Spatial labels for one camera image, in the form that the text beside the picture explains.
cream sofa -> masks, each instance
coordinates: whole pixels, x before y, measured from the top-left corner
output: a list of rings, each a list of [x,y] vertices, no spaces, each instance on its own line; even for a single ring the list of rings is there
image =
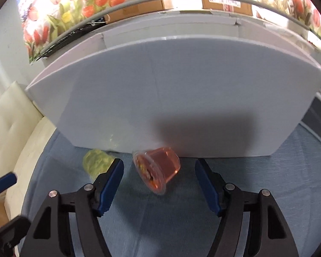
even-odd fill
[[[18,178],[0,194],[9,220],[21,213],[33,170],[55,129],[17,82],[0,97],[0,177],[13,171]]]

blue gripper pad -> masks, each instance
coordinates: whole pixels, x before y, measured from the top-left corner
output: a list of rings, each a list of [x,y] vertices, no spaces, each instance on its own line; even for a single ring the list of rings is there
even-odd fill
[[[113,198],[123,176],[123,161],[119,160],[115,166],[113,172],[111,173],[105,187],[100,193],[100,204],[98,207],[98,212],[102,215],[110,209]]]
[[[17,177],[14,173],[10,172],[0,178],[0,193],[15,185],[17,183]]]
[[[195,174],[201,186],[204,197],[206,198],[209,209],[218,215],[221,211],[221,207],[219,205],[219,194],[216,192],[214,185],[212,184],[199,160],[197,160],[195,163]]]

yellow flower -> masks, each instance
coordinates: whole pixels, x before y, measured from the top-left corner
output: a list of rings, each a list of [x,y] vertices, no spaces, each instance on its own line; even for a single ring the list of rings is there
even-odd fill
[[[62,15],[62,21],[64,23],[68,23],[68,22],[71,21],[71,13],[70,13],[70,11],[67,11]]]

white label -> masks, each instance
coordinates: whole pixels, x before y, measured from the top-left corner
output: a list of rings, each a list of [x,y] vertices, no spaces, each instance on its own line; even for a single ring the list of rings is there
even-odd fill
[[[208,1],[210,1],[211,3],[229,5],[229,6],[241,8],[241,2],[239,1],[234,1],[234,0],[208,0]]]

jelly cup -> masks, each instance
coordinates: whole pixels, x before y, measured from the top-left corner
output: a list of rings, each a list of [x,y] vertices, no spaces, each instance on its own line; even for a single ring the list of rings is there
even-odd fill
[[[165,147],[135,152],[133,162],[147,187],[158,195],[165,193],[166,184],[181,168],[175,152]]]

